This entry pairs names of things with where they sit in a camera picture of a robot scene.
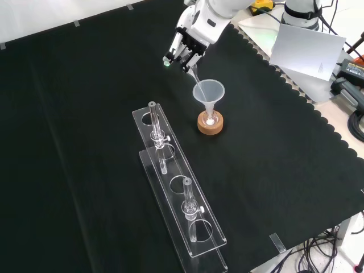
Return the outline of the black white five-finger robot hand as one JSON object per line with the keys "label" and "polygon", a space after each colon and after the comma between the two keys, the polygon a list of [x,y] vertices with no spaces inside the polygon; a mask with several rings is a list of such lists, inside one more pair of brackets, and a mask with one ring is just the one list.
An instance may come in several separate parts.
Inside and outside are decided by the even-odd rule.
{"label": "black white five-finger robot hand", "polygon": [[217,42],[234,12],[225,1],[184,1],[184,4],[187,8],[177,22],[163,63],[169,66],[179,62],[182,70],[188,73],[207,48]]}

